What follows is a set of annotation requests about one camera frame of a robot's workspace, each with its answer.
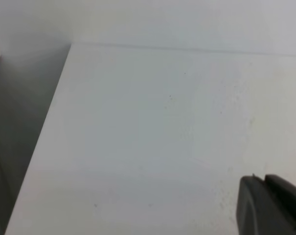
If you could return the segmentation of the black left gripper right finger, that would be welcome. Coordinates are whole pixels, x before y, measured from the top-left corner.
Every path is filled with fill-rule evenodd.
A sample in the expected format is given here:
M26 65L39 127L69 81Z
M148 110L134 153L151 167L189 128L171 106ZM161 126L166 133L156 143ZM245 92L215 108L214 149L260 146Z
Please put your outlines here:
M296 186L277 175L266 175L265 183L284 208L296 215Z

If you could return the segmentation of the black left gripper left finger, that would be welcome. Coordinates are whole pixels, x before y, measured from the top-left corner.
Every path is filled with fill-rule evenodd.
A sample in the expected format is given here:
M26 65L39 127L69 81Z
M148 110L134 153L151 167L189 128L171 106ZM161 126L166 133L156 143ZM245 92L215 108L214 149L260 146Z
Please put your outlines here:
M236 207L240 235L296 235L296 215L291 215L265 183L256 176L240 179Z

